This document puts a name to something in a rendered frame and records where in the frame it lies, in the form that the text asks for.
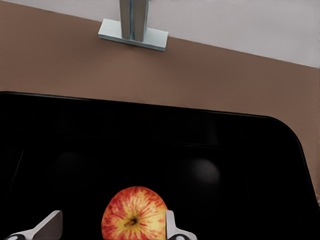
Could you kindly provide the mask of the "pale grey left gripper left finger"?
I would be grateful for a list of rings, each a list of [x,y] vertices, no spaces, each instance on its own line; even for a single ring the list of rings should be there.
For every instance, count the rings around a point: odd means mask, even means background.
[[[5,240],[60,240],[63,234],[63,212],[55,210],[34,228],[13,233]]]

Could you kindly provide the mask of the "red yellow striped apple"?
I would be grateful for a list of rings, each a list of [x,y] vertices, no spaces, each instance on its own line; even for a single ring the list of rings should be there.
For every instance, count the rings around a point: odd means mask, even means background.
[[[163,199],[143,186],[118,192],[107,205],[102,221],[104,240],[166,240],[166,211]]]

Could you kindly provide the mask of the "black plastic tray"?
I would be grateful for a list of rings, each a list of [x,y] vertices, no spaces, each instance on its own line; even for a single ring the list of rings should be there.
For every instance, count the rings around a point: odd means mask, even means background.
[[[0,93],[0,240],[55,210],[61,240],[103,240],[103,213],[142,186],[198,240],[320,240],[296,134],[268,116]]]

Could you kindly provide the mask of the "silver frame post with foot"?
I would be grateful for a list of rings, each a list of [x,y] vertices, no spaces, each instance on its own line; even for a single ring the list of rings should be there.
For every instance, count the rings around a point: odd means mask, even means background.
[[[100,39],[164,52],[168,32],[147,27],[150,0],[119,0],[120,20],[103,19]]]

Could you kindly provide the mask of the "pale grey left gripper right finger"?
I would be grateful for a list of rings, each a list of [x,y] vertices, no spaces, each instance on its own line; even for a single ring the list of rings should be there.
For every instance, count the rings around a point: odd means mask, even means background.
[[[194,233],[177,228],[172,210],[165,212],[166,240],[198,240]]]

